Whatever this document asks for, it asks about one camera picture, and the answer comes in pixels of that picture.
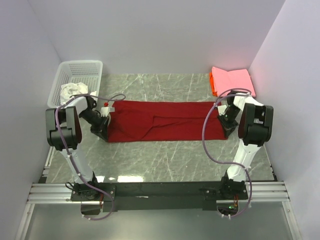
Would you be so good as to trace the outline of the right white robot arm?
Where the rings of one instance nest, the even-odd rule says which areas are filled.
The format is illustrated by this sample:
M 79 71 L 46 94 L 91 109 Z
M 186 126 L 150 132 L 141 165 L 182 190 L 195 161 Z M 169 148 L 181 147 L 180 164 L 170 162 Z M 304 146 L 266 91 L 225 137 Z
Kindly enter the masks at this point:
M 227 92 L 227 105 L 217 107 L 218 120 L 224 136 L 228 138 L 238 129 L 239 145 L 233 158 L 233 164 L 221 178 L 219 193 L 226 200 L 246 192 L 246 171 L 256 153 L 270 140 L 272 135 L 274 108 L 256 101 L 243 88 L 234 88 Z

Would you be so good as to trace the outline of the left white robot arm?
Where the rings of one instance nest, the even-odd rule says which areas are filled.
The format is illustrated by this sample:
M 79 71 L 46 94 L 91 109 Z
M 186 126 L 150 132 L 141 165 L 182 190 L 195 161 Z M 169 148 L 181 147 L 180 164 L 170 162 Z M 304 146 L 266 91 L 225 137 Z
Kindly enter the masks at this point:
M 92 134 L 104 141 L 108 140 L 110 117 L 95 110 L 96 98 L 89 94 L 74 95 L 61 106 L 45 111 L 47 142 L 64 156 L 74 176 L 74 183 L 67 183 L 65 186 L 74 195 L 88 201 L 110 196 L 102 190 L 81 148 L 80 118 L 90 124 Z

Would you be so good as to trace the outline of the red t shirt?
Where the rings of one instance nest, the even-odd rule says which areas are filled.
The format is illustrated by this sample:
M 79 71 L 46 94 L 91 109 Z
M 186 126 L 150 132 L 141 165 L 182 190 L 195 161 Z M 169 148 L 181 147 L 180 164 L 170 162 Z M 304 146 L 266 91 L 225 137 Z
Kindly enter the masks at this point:
M 225 140 L 213 102 L 116 101 L 110 114 L 108 142 Z

